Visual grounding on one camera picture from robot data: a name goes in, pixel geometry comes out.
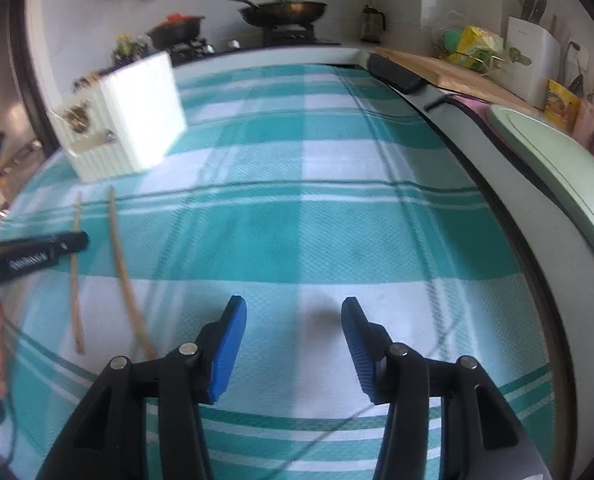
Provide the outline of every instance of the table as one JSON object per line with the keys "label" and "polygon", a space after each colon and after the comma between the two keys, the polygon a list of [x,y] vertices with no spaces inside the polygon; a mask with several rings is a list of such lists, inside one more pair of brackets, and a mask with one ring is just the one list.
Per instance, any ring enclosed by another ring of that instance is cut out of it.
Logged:
{"label": "table", "polygon": [[[228,391],[202,419],[218,479],[370,479],[386,409],[370,404],[339,312],[424,356],[475,356],[546,462],[554,391],[539,318],[508,240],[423,119],[362,70],[254,68],[179,82],[188,130],[149,173],[81,184],[56,153],[24,188],[0,240],[81,226],[86,353],[74,351],[68,260],[2,291],[18,419],[12,470],[35,475],[96,374],[143,358],[108,238],[108,186],[133,288],[159,355],[216,320],[231,295],[248,324]],[[431,401],[427,478],[439,470]],[[156,404],[147,416],[158,469]],[[7,454],[10,420],[0,431]]]}

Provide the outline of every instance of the black wok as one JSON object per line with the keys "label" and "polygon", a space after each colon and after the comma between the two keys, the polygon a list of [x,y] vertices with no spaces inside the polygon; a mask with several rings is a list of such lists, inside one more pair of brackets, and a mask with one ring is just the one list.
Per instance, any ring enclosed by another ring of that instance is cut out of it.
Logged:
{"label": "black wok", "polygon": [[166,50],[180,43],[189,43],[199,36],[200,24],[204,16],[181,16],[171,14],[168,21],[147,32],[152,46],[157,50]]}
{"label": "black wok", "polygon": [[327,4],[320,2],[297,2],[278,0],[267,4],[256,4],[251,0],[233,0],[248,5],[240,9],[244,21],[254,27],[275,27],[277,25],[308,25],[322,17]]}

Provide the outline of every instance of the stove burner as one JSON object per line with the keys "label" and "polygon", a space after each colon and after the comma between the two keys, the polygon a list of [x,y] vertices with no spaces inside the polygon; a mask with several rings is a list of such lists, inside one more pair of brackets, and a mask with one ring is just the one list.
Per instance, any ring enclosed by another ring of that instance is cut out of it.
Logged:
{"label": "stove burner", "polygon": [[293,44],[316,44],[312,23],[307,25],[284,25],[262,29],[264,46],[284,46]]}
{"label": "stove burner", "polygon": [[215,49],[206,43],[204,38],[197,38],[189,43],[180,43],[166,49],[170,54],[170,62],[173,66],[178,66],[189,61],[202,59],[209,56]]}

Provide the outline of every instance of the gas stove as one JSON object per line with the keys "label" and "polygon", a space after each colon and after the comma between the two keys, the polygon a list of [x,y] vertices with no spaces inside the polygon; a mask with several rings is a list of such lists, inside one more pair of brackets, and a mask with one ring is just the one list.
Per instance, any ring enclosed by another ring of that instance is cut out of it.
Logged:
{"label": "gas stove", "polygon": [[318,39],[311,25],[289,25],[285,27],[270,27],[262,29],[259,43],[253,42],[242,47],[238,40],[228,42],[225,49],[216,50],[204,38],[198,38],[190,43],[181,43],[167,49],[173,66],[180,66],[206,57],[225,56],[234,52],[259,50],[279,46],[304,46],[304,45],[338,45],[335,41]]}

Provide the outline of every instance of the wooden chopstick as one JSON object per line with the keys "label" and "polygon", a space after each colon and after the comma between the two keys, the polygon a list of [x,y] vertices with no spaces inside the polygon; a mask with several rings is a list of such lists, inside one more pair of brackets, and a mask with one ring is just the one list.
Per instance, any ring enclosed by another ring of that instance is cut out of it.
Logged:
{"label": "wooden chopstick", "polygon": [[117,227],[115,188],[113,186],[110,186],[110,190],[108,191],[108,226],[110,228],[110,240],[113,246],[113,254],[115,256],[115,266],[117,273],[119,274],[119,283],[122,287],[122,295],[124,297],[124,304],[128,310],[128,316],[133,325],[133,332],[135,332],[139,344],[144,349],[146,357],[149,360],[157,359],[157,353],[152,347],[151,340],[144,328],[144,320],[137,309],[133,287],[131,286],[131,281],[128,277],[128,270],[126,269],[126,262],[124,261],[124,252],[122,251],[122,242],[119,238],[119,229]]}
{"label": "wooden chopstick", "polygon": [[[80,231],[80,214],[82,212],[82,194],[77,195],[75,202],[75,218],[72,221],[73,232]],[[80,296],[78,286],[77,253],[71,254],[71,329],[75,338],[75,352],[84,354],[84,328],[82,327],[82,313],[80,311]]]}

